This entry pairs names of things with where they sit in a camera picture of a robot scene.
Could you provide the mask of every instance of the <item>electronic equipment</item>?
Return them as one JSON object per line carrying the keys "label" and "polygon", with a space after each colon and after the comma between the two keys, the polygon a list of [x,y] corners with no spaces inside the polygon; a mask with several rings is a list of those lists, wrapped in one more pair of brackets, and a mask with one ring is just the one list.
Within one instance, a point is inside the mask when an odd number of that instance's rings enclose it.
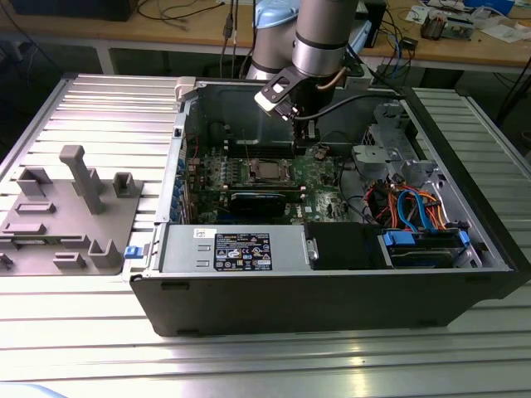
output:
{"label": "electronic equipment", "polygon": [[259,90],[178,82],[157,227],[130,279],[156,333],[445,326],[529,279],[422,103],[441,93],[346,105],[295,153],[291,126],[256,107]]}
{"label": "electronic equipment", "polygon": [[[371,29],[367,35],[367,41],[365,41],[365,47],[373,48],[378,38],[378,30],[382,24],[383,16],[387,3],[385,0],[362,0],[359,2],[367,10],[367,19],[371,22]],[[359,12],[356,13],[357,19],[363,19],[363,16]]]}
{"label": "electronic equipment", "polygon": [[83,17],[106,21],[127,21],[139,0],[12,0],[21,15]]}

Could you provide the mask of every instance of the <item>gray plastic part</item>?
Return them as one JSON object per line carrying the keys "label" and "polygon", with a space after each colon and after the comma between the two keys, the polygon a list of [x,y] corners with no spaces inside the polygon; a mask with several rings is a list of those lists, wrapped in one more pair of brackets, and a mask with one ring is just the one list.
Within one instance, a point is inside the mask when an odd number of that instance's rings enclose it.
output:
{"label": "gray plastic part", "polygon": [[41,201],[45,195],[41,184],[51,184],[51,180],[41,167],[26,167],[17,180],[18,186],[30,201]]}
{"label": "gray plastic part", "polygon": [[61,239],[61,244],[67,249],[88,249],[90,247],[90,239],[87,235],[79,238]]}
{"label": "gray plastic part", "polygon": [[24,235],[24,234],[44,234],[46,232],[46,227],[43,224],[22,224],[22,223],[11,223],[7,224],[2,232],[4,234],[14,234],[14,235]]}
{"label": "gray plastic part", "polygon": [[114,175],[113,188],[116,197],[136,197],[139,194],[130,172],[117,172]]}
{"label": "gray plastic part", "polygon": [[52,260],[53,264],[57,268],[61,269],[78,269],[86,267],[86,262],[83,260],[83,257],[79,253],[71,252],[59,252],[56,253],[55,259]]}
{"label": "gray plastic part", "polygon": [[[98,172],[95,168],[92,167],[88,167],[87,170],[89,171],[90,180],[96,187],[98,195],[100,195],[103,191],[103,182],[101,182]],[[77,183],[75,181],[72,182],[72,186],[74,187],[74,190],[76,191],[78,196],[83,196],[83,193],[80,191],[80,188],[78,188]]]}
{"label": "gray plastic part", "polygon": [[103,211],[103,203],[98,195],[97,186],[92,182],[89,171],[83,162],[85,150],[80,145],[65,145],[59,153],[61,160],[72,172],[78,190],[81,192],[91,214],[100,214]]}
{"label": "gray plastic part", "polygon": [[5,269],[11,269],[13,261],[5,253],[0,253],[0,265]]}
{"label": "gray plastic part", "polygon": [[89,248],[89,257],[96,268],[112,268],[122,260],[121,254],[116,249],[112,239],[109,239],[105,251],[102,251],[97,240],[93,240]]}
{"label": "gray plastic part", "polygon": [[0,239],[0,250],[18,250],[18,245],[13,238]]}
{"label": "gray plastic part", "polygon": [[[13,276],[118,274],[122,269],[123,259],[114,264],[113,268],[97,268],[87,254],[88,247],[93,240],[98,240],[103,245],[112,239],[118,252],[124,253],[140,194],[132,198],[118,198],[112,181],[101,180],[101,183],[103,190],[100,200],[105,206],[105,212],[98,216],[90,214],[83,198],[76,194],[69,180],[53,180],[53,184],[41,186],[46,199],[53,202],[56,207],[56,211],[51,214],[18,214],[15,211],[17,205],[27,203],[26,196],[20,194],[0,224],[0,232],[10,223],[42,223],[46,226],[46,234],[0,235],[0,252],[5,252],[16,265],[9,271],[3,271],[2,274]],[[135,184],[138,192],[141,192],[144,183],[135,180]],[[56,252],[70,250],[81,254],[86,262],[85,268],[59,269],[53,264]]]}
{"label": "gray plastic part", "polygon": [[30,201],[28,203],[18,203],[15,211],[18,214],[50,214],[56,207],[50,201]]}

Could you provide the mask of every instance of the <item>wire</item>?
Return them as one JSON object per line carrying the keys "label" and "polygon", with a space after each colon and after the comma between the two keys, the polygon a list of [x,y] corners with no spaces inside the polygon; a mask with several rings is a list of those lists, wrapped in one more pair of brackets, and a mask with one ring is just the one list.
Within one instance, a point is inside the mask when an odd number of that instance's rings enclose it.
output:
{"label": "wire", "polygon": [[[151,1],[151,0],[143,0],[142,2],[140,2],[139,5],[137,6],[136,11],[142,17],[151,19],[153,21],[173,21],[173,20],[176,20],[176,19],[183,19],[183,18],[186,18],[186,17],[191,17],[192,15],[196,15],[196,14],[198,14],[200,12],[205,12],[205,11],[208,11],[208,10],[213,10],[214,8],[219,8],[219,7],[224,6],[226,4],[225,2],[220,2],[219,4],[217,4],[215,6],[202,8],[201,10],[196,10],[194,12],[190,12],[190,13],[184,14],[184,15],[178,15],[176,17],[152,17],[151,15],[144,14],[144,12],[142,11],[142,6],[144,4],[146,4],[147,2],[149,2],[149,1]],[[167,10],[169,10],[171,8],[176,8],[176,7],[178,7],[178,6],[168,7],[168,8],[166,8],[164,10],[164,12],[166,12]]]}
{"label": "wire", "polygon": [[[350,46],[350,44],[347,44],[347,50],[348,50],[348,53],[350,54],[350,56],[357,62],[359,63],[359,65],[363,65],[364,62],[362,61],[362,59],[358,56],[358,54],[356,54],[356,52],[354,51],[354,49]],[[372,70],[371,68],[367,68],[368,69],[368,73],[371,74],[371,76],[376,79],[377,81],[379,81],[380,83],[382,83],[383,85],[387,86],[388,88],[390,88],[391,90],[393,91],[396,91],[397,93],[400,93],[401,91],[398,89],[398,87],[396,87],[395,85],[387,82],[385,80],[385,78],[380,75],[377,71],[374,71]]]}
{"label": "wire", "polygon": [[222,53],[219,56],[219,77],[223,78],[223,56],[225,55],[225,50],[227,49],[228,39],[223,40]]}
{"label": "wire", "polygon": [[395,64],[395,67],[394,69],[392,70],[392,78],[394,79],[396,77],[396,73],[397,73],[397,68],[399,67],[400,65],[400,60],[402,58],[402,50],[400,48],[400,45],[398,44],[398,39],[396,36],[394,36],[392,33],[388,33],[389,36],[391,36],[391,38],[394,39],[395,41],[395,45],[396,45],[396,51],[398,53],[398,57],[397,57],[397,63]]}
{"label": "wire", "polygon": [[397,228],[397,208],[395,206],[395,197],[392,195],[391,191],[387,194],[387,203],[389,205],[389,210],[391,211],[391,228]]}
{"label": "wire", "polygon": [[510,107],[509,107],[509,102],[510,101],[509,100],[511,100],[511,95],[513,94],[513,91],[516,88],[516,86],[518,85],[518,83],[524,77],[526,70],[529,68],[529,65],[531,65],[531,56],[529,57],[528,62],[525,64],[525,67],[522,69],[522,72],[518,76],[518,79],[516,80],[516,82],[514,82],[513,87],[511,88],[509,93],[507,93],[507,95],[505,96],[504,102],[499,107],[498,116],[496,117],[496,123],[498,125],[502,124],[504,122],[505,118],[507,117],[507,115],[509,114],[509,110],[510,110]]}
{"label": "wire", "polygon": [[26,85],[29,87],[30,86],[30,79],[32,77],[32,67],[33,67],[33,60],[35,59],[35,54],[37,53],[38,49],[36,47],[34,47],[33,49],[33,52],[32,54],[30,55],[30,63],[29,65],[27,66],[27,71],[26,71]]}
{"label": "wire", "polygon": [[223,78],[223,57],[225,56],[225,50],[227,49],[227,44],[229,39],[232,37],[232,32],[234,29],[234,0],[231,0],[231,7],[225,19],[225,25],[223,26],[223,48],[222,53],[219,56],[219,77]]}
{"label": "wire", "polygon": [[343,77],[343,75],[347,72],[348,68],[344,66],[339,70],[339,72],[336,74],[336,76],[328,82],[326,85],[317,85],[316,88],[318,91],[326,91],[333,89],[336,84],[338,84],[339,79]]}
{"label": "wire", "polygon": [[247,52],[246,57],[243,60],[243,63],[241,64],[240,73],[238,74],[238,77],[240,79],[243,79],[243,71],[246,68],[247,61],[249,60],[251,53],[255,50],[256,34],[257,34],[257,31],[256,31],[256,0],[252,0],[252,46]]}
{"label": "wire", "polygon": [[418,213],[419,213],[419,215],[421,217],[421,222],[422,222],[422,225],[424,226],[424,228],[426,228],[427,230],[434,230],[434,227],[431,224],[430,219],[426,216],[426,211],[425,211],[425,208],[424,208],[424,203],[423,203],[423,201],[421,199],[421,195],[417,191],[413,191],[411,189],[406,189],[405,191],[402,191],[402,193],[398,197],[397,209],[398,209],[398,216],[400,217],[400,220],[404,224],[406,224],[407,226],[412,228],[413,231],[415,231],[415,232],[417,231],[415,226],[413,224],[411,224],[409,221],[407,221],[406,217],[404,216],[403,209],[402,209],[402,205],[403,205],[404,199],[405,199],[406,195],[409,194],[409,193],[411,193],[417,199]]}
{"label": "wire", "polygon": [[231,79],[234,79],[234,63],[236,62],[236,47],[238,45],[238,7],[240,0],[236,0],[236,11],[234,13],[234,42],[232,46],[232,65],[231,65]]}
{"label": "wire", "polygon": [[196,135],[196,151],[193,153],[193,158],[192,158],[192,161],[190,162],[190,164],[192,165],[193,167],[193,172],[194,173],[197,173],[197,169],[196,167],[193,165],[193,161],[196,160],[197,158],[197,154],[199,153],[199,138],[197,137]]}
{"label": "wire", "polygon": [[497,73],[494,73],[494,77],[496,78],[496,80],[497,80],[502,86],[504,86],[505,88],[507,88],[507,89],[509,89],[509,90],[512,89],[512,87],[511,87],[510,85],[507,85],[507,83],[505,83],[503,80],[501,80],[501,78],[502,78],[503,76],[498,75]]}
{"label": "wire", "polygon": [[341,197],[345,200],[345,203],[347,203],[347,206],[350,210],[352,210],[354,213],[356,213],[358,216],[362,217],[363,220],[365,220],[368,224],[374,224],[373,220],[370,220],[367,216],[365,216],[360,210],[358,210],[356,207],[352,206],[350,204],[350,200],[353,199],[350,197],[348,200],[345,199],[345,195],[343,193],[343,187],[341,185],[341,180],[343,179],[343,172],[345,170],[345,163],[346,160],[343,160],[343,165],[341,166],[341,170],[339,172],[339,179],[338,179],[338,188],[339,188],[339,194]]}
{"label": "wire", "polygon": [[498,77],[502,78],[503,80],[508,81],[509,83],[513,83],[513,84],[516,83],[516,80],[512,80],[512,79],[510,79],[507,76],[503,76],[501,73],[496,73],[495,72],[494,74],[497,75]]}
{"label": "wire", "polygon": [[310,116],[295,116],[294,120],[313,120],[317,118],[321,118],[325,116],[326,114],[329,114],[330,112],[336,110],[337,108],[341,108],[342,106],[349,104],[356,100],[361,100],[363,98],[386,98],[390,100],[402,100],[403,97],[396,94],[389,94],[389,93],[370,93],[370,94],[361,94],[361,95],[353,95],[351,97],[348,97],[347,99],[344,99],[343,101],[339,101],[337,104],[334,104],[332,106],[329,106],[327,109],[323,109],[317,114],[311,114]]}
{"label": "wire", "polygon": [[2,8],[3,10],[3,13],[6,14],[6,17],[7,19],[9,20],[9,22],[21,33],[23,34],[23,36],[26,37],[26,39],[29,40],[29,42],[31,44],[33,44],[35,46],[35,48],[37,48],[39,50],[39,52],[48,60],[48,62],[50,62],[58,71],[59,73],[61,73],[61,75],[63,75],[65,72],[62,70],[62,68],[60,68],[57,63],[55,63],[45,52],[44,50],[41,49],[41,47],[26,33],[26,31],[24,31],[16,22],[15,20],[11,17],[11,15],[9,14],[9,12],[7,11],[6,9],[6,6],[5,4],[3,3],[3,1],[0,1],[0,7]]}
{"label": "wire", "polygon": [[321,136],[321,139],[319,140],[319,142],[317,143],[317,145],[319,145],[320,143],[323,143],[324,139],[327,138],[329,135],[331,134],[340,134],[342,135],[343,137],[345,137],[347,139],[347,141],[349,141],[352,145],[356,145],[356,143],[348,136],[348,134],[346,134],[344,131],[341,131],[341,130],[332,130],[332,131],[328,131],[327,133],[324,133],[322,136]]}
{"label": "wire", "polygon": [[[163,8],[162,4],[161,4],[161,0],[157,0],[157,8],[158,8],[158,14],[160,15],[160,17],[164,17],[164,18],[170,18],[171,15],[168,15],[167,12],[169,10],[173,10],[174,8],[185,8],[185,7],[191,7],[192,5],[194,5],[196,2],[198,2],[199,0],[192,0],[191,2],[189,2],[188,4],[181,4],[181,5],[178,5],[178,6],[171,6],[171,7],[166,7],[166,8]],[[187,22],[187,20],[185,19],[180,19],[180,20],[177,20],[177,21],[167,21],[167,20],[163,20],[163,22],[166,24],[166,25],[169,25],[171,27],[178,27],[179,29],[182,29],[184,31],[187,31],[188,28],[185,27],[184,23]]]}

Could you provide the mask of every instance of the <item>connector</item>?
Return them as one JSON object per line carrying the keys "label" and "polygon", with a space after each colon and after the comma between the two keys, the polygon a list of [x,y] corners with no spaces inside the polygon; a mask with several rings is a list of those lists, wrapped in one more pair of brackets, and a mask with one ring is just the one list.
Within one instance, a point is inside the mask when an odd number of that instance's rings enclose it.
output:
{"label": "connector", "polygon": [[225,20],[225,26],[223,27],[223,39],[229,40],[232,36],[232,31],[234,29],[234,17],[232,13],[227,14],[227,19]]}

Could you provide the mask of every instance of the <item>blue clip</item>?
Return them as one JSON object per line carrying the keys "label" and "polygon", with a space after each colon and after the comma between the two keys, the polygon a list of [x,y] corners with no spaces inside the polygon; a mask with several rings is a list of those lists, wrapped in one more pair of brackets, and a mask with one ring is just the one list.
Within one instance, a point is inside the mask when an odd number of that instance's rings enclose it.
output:
{"label": "blue clip", "polygon": [[127,246],[125,248],[124,252],[124,258],[126,260],[131,259],[142,259],[144,256],[142,255],[142,248],[138,246]]}
{"label": "blue clip", "polygon": [[463,245],[465,247],[468,247],[468,245],[470,244],[470,237],[468,236],[466,231],[460,231],[459,232],[459,237],[461,239],[461,242],[463,242]]}
{"label": "blue clip", "polygon": [[383,236],[385,246],[394,245],[415,245],[415,238],[409,231],[388,231]]}

